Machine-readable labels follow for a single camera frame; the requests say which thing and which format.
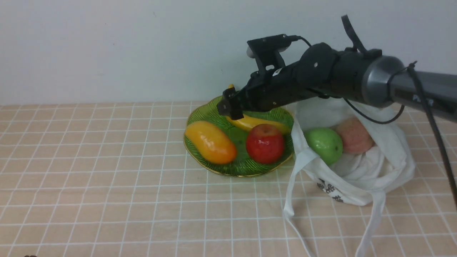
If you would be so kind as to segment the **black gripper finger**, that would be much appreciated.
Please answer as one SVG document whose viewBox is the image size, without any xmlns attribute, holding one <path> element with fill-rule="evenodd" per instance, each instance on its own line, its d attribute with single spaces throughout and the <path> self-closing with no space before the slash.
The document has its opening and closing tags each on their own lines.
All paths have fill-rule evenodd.
<svg viewBox="0 0 457 257">
<path fill-rule="evenodd" d="M 237 91 L 230 87 L 223 91 L 222 98 L 217 104 L 217 110 L 221 116 L 226 116 L 232 120 L 243 119 L 243 111 L 239 101 L 235 98 Z"/>
</svg>

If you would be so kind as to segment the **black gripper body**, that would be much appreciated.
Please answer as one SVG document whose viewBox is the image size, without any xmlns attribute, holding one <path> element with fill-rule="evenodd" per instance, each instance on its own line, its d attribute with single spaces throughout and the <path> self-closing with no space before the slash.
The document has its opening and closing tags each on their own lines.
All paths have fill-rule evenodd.
<svg viewBox="0 0 457 257">
<path fill-rule="evenodd" d="M 281 69 L 250 78 L 234 94 L 236 111 L 268 112 L 276 107 L 304 100 L 309 89 L 329 83 L 336 51 L 325 43 L 308 48 L 300 60 Z"/>
</svg>

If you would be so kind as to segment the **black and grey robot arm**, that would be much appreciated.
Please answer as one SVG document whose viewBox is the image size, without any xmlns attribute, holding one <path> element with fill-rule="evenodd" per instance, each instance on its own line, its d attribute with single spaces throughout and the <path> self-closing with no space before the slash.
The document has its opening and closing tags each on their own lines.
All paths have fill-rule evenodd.
<svg viewBox="0 0 457 257">
<path fill-rule="evenodd" d="M 310 47 L 295 63 L 252 76 L 239 91 L 226 89 L 217 109 L 237 120 L 243 112 L 269 112 L 313 97 L 343 98 L 379 109 L 397 103 L 419 110 L 426 104 L 433 115 L 456 122 L 455 75 L 410 75 L 396 57 L 364 57 L 325 43 Z"/>
</svg>

